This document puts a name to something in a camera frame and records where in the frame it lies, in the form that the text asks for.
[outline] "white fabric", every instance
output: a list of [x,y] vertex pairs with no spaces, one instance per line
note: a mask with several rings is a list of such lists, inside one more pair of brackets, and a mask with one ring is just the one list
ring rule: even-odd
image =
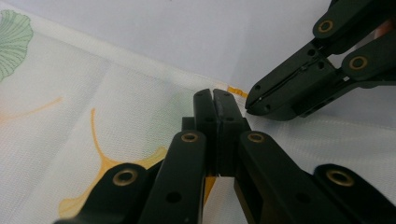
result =
[[[313,37],[312,25],[329,4],[6,2],[31,12],[0,3],[0,10],[28,15],[34,37],[25,61],[0,83],[0,116],[57,103],[1,119],[0,223],[51,223],[58,218],[60,200],[78,196],[92,182],[99,166],[92,108],[109,158],[146,157],[167,146],[181,117],[192,115],[195,91],[225,89],[224,83],[249,91]],[[290,122],[247,117],[253,130],[272,135],[307,172],[328,162],[344,165],[396,203],[393,92],[392,87],[356,90],[307,119]],[[204,223],[244,222],[233,181],[219,180],[205,206]]]

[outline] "brass ring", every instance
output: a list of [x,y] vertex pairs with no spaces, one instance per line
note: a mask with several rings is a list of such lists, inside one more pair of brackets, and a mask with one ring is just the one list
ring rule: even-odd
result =
[[[357,60],[361,60],[361,65],[360,66],[356,66],[354,64]],[[368,63],[368,61],[367,61],[367,59],[365,57],[357,56],[357,57],[355,57],[355,58],[353,58],[352,60],[349,61],[349,67],[351,69],[353,69],[353,70],[361,70],[361,69],[363,69],[363,68],[365,68],[367,66],[367,63]]]
[[328,170],[326,172],[327,178],[329,178],[334,184],[343,186],[343,187],[352,187],[355,184],[355,180],[353,178],[339,170]]
[[196,142],[198,140],[198,135],[195,133],[185,133],[181,135],[181,140],[183,140],[183,142]]
[[260,133],[250,133],[247,139],[254,143],[262,143],[264,141],[264,136]]
[[[323,29],[323,26],[324,26],[325,24],[327,24],[329,27],[327,27],[326,29]],[[319,30],[321,33],[327,33],[327,32],[329,32],[329,31],[332,29],[333,26],[334,26],[334,24],[332,23],[332,21],[326,20],[326,21],[323,21],[323,22],[320,23],[320,25],[319,25],[319,27],[318,27],[318,30]]]
[[[122,175],[130,175],[127,178],[121,177]],[[134,183],[137,179],[137,171],[133,169],[123,169],[116,173],[113,177],[113,183],[116,186],[124,187]]]

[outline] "ginkgo leaf print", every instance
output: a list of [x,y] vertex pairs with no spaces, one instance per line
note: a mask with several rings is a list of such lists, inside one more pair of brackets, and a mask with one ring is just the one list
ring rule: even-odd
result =
[[33,37],[30,19],[13,10],[2,10],[0,21],[0,81],[23,62]]

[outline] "screw hole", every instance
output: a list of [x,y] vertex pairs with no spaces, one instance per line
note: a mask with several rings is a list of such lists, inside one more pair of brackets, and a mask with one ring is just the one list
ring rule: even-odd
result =
[[327,33],[329,32],[333,27],[332,21],[323,21],[320,23],[318,30],[321,33]]
[[344,171],[339,170],[328,170],[326,172],[326,176],[334,183],[343,187],[352,187],[355,184],[353,178],[345,173]]
[[123,169],[116,173],[113,177],[113,184],[116,186],[127,186],[137,179],[137,171],[133,169]]
[[178,203],[181,201],[181,195],[178,192],[170,192],[166,195],[166,201],[169,203]]
[[183,140],[183,142],[195,142],[198,140],[198,135],[195,133],[185,133],[181,135],[181,140]]
[[358,56],[350,60],[349,67],[353,70],[361,70],[367,66],[367,59],[363,56]]
[[297,193],[296,199],[300,203],[311,203],[311,197],[309,197],[309,195],[307,195],[306,193],[301,193],[301,192]]
[[261,143],[264,141],[264,136],[260,133],[250,133],[247,136],[247,139],[250,140],[251,142]]

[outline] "green ginkgo leaf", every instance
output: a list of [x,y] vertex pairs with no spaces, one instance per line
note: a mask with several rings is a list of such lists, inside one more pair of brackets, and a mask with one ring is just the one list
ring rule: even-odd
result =
[[13,10],[2,10],[0,21],[0,81],[23,62],[33,37],[30,19]]

